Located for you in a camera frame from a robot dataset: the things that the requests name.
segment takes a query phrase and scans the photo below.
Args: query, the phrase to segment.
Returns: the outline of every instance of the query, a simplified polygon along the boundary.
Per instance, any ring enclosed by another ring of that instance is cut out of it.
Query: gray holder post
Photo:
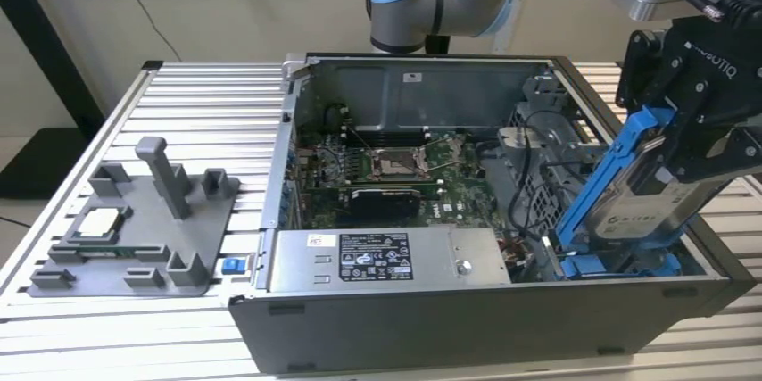
[[[164,278],[156,268],[126,268],[124,281],[129,287],[164,287]]]
[[[161,137],[142,137],[134,147],[134,154],[145,161],[153,176],[153,185],[158,195],[169,207],[174,219],[185,219],[190,215],[190,207],[185,202],[185,192],[190,188],[182,167],[173,169],[164,154],[166,141]]]
[[[74,249],[58,249],[53,245],[48,250],[48,256],[56,263],[84,263],[84,258]]]
[[[32,283],[40,289],[69,289],[76,278],[66,269],[37,269]]]
[[[116,188],[116,183],[126,183],[129,176],[121,164],[104,162],[97,166],[93,176],[88,179],[93,187],[94,194],[101,198],[118,197],[121,193]]]
[[[226,179],[225,169],[205,169],[204,178],[201,178],[201,188],[204,189],[205,198],[220,197],[229,198],[233,194],[233,188]]]
[[[156,250],[134,251],[134,258],[141,262],[165,262],[169,260],[169,247],[164,244]]]
[[[166,274],[176,286],[198,286],[209,278],[198,253],[193,252],[190,262],[185,265],[180,254],[172,252],[166,263]]]

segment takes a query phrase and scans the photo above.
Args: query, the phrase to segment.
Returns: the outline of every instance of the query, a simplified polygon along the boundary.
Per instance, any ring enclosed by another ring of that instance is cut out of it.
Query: label sticker
[[[424,75],[421,73],[404,73],[403,82],[420,82],[424,80]]]
[[[595,234],[608,239],[639,238],[657,228],[697,185],[669,183],[660,195],[627,196],[615,201]]]
[[[342,281],[413,279],[407,234],[341,234],[337,253]]]
[[[336,247],[334,234],[308,234],[306,247]]]

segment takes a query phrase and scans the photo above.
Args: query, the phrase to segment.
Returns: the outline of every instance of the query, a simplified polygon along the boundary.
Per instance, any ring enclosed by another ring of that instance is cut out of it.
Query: black floor stand
[[[49,199],[88,141],[76,128],[42,128],[0,172],[0,198]]]
[[[0,0],[0,9],[77,127],[37,131],[0,172],[0,198],[49,198],[104,123],[104,115],[38,1]]]

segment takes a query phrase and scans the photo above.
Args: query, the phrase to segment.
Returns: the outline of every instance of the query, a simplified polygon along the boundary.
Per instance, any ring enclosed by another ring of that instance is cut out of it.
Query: blue button
[[[246,272],[246,261],[238,258],[225,258],[222,261],[222,275],[244,274]]]

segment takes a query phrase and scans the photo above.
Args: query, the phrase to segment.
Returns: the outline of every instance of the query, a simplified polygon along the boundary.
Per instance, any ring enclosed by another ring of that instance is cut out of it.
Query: blue plastic bracket
[[[576,238],[577,226],[616,174],[635,160],[635,148],[643,133],[651,128],[664,127],[671,122],[673,114],[675,111],[667,108],[644,107],[627,118],[619,136],[612,141],[581,193],[557,223],[557,240],[564,251],[587,252],[589,250],[587,243],[581,243]]]

